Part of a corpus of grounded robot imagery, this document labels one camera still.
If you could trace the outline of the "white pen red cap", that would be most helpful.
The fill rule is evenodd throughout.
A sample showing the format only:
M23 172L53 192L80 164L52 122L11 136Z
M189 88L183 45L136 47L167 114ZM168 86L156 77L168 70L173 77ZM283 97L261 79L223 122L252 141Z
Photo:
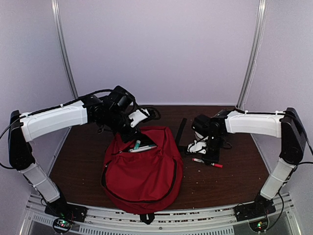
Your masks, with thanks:
M223 168L223 165L222 165L222 164L206 163L205 161L203 161L203 160L201 160L201 159L198 159L198 158L193 158L192 161L198 162L198 163L203 163L203 164L205 164L205 165L210 165L210 166L213 166L213 167Z

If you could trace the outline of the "white green glue stick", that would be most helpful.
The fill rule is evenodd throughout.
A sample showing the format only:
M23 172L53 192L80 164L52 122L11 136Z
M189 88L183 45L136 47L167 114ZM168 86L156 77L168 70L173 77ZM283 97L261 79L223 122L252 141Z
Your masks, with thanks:
M140 147L141 141L137 140L134 145L134 150L137 150Z

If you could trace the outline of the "white black marker teal cap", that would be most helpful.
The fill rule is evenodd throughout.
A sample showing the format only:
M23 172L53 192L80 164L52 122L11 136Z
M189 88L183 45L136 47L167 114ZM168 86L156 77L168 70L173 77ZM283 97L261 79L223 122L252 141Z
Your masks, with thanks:
M137 150L130 149L129 152L130 152L130 153L136 153L136 152L145 151L146 149L148 149L148 147L138 148Z

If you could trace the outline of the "red backpack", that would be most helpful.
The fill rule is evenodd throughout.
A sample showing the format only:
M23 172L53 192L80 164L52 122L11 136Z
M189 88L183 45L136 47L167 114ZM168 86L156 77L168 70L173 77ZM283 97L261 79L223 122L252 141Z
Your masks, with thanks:
M116 134L106 149L101 186L114 205L138 214L149 225L155 212L170 206L177 198L183 179L183 160L172 131L167 126L144 126L141 135L124 143ZM146 151L130 153L135 142Z

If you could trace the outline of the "white pen pink cap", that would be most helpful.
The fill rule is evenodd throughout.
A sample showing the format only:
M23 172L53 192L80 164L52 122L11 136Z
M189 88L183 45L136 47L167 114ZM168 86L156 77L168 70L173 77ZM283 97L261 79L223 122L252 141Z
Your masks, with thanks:
M146 150L149 150L149 149L153 149L155 147L157 147L155 144L154 145L148 145L148 146L139 147L138 150L146 151Z

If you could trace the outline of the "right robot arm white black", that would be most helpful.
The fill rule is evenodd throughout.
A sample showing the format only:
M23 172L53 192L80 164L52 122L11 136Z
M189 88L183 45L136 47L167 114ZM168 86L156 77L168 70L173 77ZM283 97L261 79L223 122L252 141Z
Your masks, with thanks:
M292 171L303 159L306 147L306 131L294 108L274 113L222 110L209 118L201 136L209 150L218 150L219 141L225 134L248 133L266 135L281 140L281 152L274 170L260 189L251 212L261 216L269 209L273 199Z

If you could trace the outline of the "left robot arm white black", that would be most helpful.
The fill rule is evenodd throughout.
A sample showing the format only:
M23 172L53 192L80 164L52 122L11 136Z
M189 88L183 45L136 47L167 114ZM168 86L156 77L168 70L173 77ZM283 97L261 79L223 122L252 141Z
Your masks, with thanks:
M134 106L128 114L126 110L131 103ZM118 91L101 98L95 94L85 95L32 113L20 114L16 110L12 112L6 128L10 167L31 182L59 217L66 217L70 206L61 199L57 186L36 162L30 141L67 127L96 123L101 128L107 126L118 132L122 140L128 142L139 133L137 125L148 117L148 111L138 108L131 94Z

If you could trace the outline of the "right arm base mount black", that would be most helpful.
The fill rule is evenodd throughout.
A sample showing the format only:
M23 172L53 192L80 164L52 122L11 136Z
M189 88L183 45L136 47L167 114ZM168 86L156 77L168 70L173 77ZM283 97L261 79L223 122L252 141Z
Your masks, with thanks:
M234 214L238 222L250 220L276 212L273 200L261 199L234 207Z

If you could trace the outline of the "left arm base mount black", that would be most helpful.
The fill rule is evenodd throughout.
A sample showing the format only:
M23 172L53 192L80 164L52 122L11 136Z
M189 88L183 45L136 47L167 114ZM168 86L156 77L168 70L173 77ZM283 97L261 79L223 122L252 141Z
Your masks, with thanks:
M63 194L54 202L46 202L45 213L69 221L84 222L88 209L84 206L69 204Z

